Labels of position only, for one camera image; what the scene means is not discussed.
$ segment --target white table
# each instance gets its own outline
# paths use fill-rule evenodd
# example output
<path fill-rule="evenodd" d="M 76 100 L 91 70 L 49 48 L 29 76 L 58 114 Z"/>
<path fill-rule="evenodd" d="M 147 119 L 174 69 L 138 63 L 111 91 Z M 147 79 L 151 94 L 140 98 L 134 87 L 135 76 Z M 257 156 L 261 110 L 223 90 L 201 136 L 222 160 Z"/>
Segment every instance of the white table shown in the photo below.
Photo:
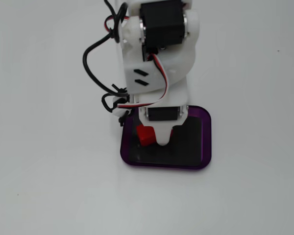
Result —
<path fill-rule="evenodd" d="M 102 0 L 0 1 L 0 235 L 294 235 L 294 0 L 195 0 L 203 171 L 133 168 L 82 54 Z M 110 40 L 89 57 L 119 79 Z"/>

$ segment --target red block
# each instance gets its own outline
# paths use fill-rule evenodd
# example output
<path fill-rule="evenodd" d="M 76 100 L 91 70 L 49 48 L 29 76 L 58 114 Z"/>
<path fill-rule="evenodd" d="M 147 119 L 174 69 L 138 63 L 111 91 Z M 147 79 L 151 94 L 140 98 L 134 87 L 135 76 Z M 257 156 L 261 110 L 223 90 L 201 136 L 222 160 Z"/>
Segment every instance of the red block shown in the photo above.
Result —
<path fill-rule="evenodd" d="M 151 126 L 139 125 L 136 127 L 138 138 L 141 142 L 141 146 L 148 146 L 157 142 L 155 131 Z"/>

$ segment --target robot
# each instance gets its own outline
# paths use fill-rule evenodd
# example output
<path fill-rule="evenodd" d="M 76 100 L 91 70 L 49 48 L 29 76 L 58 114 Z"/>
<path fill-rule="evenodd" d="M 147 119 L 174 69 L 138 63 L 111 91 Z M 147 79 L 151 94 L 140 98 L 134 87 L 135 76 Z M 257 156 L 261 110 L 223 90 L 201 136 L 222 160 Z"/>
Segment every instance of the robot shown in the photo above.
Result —
<path fill-rule="evenodd" d="M 121 157 L 137 166 L 205 168 L 211 160 L 211 117 L 205 109 L 188 105 L 186 80 L 199 37 L 192 0 L 116 0 L 117 13 L 104 2 L 111 11 L 104 23 L 108 34 L 85 51 L 83 65 L 107 92 L 104 107 L 123 126 Z M 114 28 L 107 26 L 109 20 Z M 89 52 L 110 38 L 120 43 L 126 81 L 125 89 L 112 85 L 116 91 L 87 65 Z M 113 96 L 112 108 L 108 96 Z"/>

